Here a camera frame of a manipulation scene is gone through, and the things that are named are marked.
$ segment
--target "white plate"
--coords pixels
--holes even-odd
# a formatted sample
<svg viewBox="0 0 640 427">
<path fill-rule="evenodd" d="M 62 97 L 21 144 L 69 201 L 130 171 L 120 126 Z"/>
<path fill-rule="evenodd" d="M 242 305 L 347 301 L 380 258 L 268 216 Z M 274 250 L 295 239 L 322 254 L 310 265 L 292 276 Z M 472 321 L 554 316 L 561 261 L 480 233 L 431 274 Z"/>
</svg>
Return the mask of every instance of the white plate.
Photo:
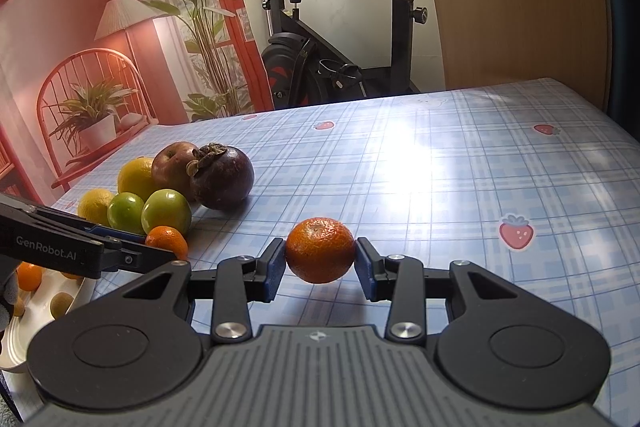
<svg viewBox="0 0 640 427">
<path fill-rule="evenodd" d="M 11 373 L 27 370 L 25 359 L 33 336 L 53 319 L 49 310 L 51 299 L 59 292 L 71 295 L 74 300 L 67 313 L 91 300 L 96 281 L 85 277 L 81 281 L 67 279 L 62 273 L 44 269 L 42 283 L 34 292 L 19 291 L 24 301 L 24 315 L 13 317 L 2 338 L 0 369 Z"/>
</svg>

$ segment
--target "red apple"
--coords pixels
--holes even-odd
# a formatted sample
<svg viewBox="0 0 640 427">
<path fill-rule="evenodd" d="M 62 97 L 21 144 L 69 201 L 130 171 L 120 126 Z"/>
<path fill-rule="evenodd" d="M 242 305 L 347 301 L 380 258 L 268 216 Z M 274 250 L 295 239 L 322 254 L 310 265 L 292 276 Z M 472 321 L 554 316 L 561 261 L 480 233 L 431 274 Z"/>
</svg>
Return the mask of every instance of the red apple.
<svg viewBox="0 0 640 427">
<path fill-rule="evenodd" d="M 162 149 L 151 165 L 151 176 L 158 188 L 172 188 L 193 200 L 187 163 L 193 160 L 193 143 L 175 142 Z"/>
</svg>

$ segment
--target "adjustment knob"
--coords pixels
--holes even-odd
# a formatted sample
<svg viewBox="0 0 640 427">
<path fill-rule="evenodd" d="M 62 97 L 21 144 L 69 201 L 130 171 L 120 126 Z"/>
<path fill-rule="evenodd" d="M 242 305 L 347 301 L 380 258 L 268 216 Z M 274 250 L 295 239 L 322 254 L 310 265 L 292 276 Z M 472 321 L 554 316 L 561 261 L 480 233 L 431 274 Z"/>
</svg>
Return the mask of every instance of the adjustment knob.
<svg viewBox="0 0 640 427">
<path fill-rule="evenodd" d="M 428 15 L 426 8 L 416 8 L 414 10 L 414 21 L 418 24 L 426 24 Z"/>
</svg>

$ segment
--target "blue gripper pad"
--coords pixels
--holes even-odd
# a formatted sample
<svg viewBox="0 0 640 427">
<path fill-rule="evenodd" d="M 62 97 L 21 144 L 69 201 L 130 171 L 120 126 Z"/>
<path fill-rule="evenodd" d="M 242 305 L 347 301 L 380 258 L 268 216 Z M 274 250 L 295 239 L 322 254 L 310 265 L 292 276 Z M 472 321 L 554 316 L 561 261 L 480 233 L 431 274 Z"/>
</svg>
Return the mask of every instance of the blue gripper pad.
<svg viewBox="0 0 640 427">
<path fill-rule="evenodd" d="M 356 260 L 353 266 L 356 269 L 364 296 L 367 300 L 375 302 L 377 282 L 373 275 L 373 263 L 360 244 L 360 239 L 356 241 Z"/>
<path fill-rule="evenodd" d="M 100 237 L 115 237 L 116 239 L 123 241 L 130 241 L 131 243 L 140 243 L 141 245 L 145 244 L 146 239 L 144 235 L 110 229 L 109 227 L 104 227 L 102 225 L 95 225 L 94 227 L 87 229 L 87 232 L 99 235 Z"/>
<path fill-rule="evenodd" d="M 274 239 L 262 254 L 262 258 L 268 258 L 267 274 L 264 280 L 264 301 L 271 302 L 276 298 L 278 286 L 287 266 L 285 257 L 285 242 L 282 239 Z"/>
</svg>

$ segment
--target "apple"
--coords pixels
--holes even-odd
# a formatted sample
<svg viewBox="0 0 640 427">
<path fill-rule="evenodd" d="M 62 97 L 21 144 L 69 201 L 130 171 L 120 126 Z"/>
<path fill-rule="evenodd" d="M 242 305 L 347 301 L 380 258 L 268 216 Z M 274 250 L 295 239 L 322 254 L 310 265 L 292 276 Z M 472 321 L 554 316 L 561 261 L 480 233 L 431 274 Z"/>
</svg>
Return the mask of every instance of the apple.
<svg viewBox="0 0 640 427">
<path fill-rule="evenodd" d="M 146 200 L 142 209 L 142 228 L 149 233 L 155 227 L 173 227 L 186 235 L 191 226 L 189 201 L 177 190 L 162 188 Z"/>
<path fill-rule="evenodd" d="M 142 209 L 145 202 L 132 192 L 114 196 L 107 208 L 107 219 L 112 229 L 145 235 L 142 229 Z"/>
<path fill-rule="evenodd" d="M 193 160 L 193 143 L 175 142 L 162 149 L 151 165 L 151 176 L 158 188 L 177 190 L 188 200 L 193 200 L 187 163 Z"/>
</svg>

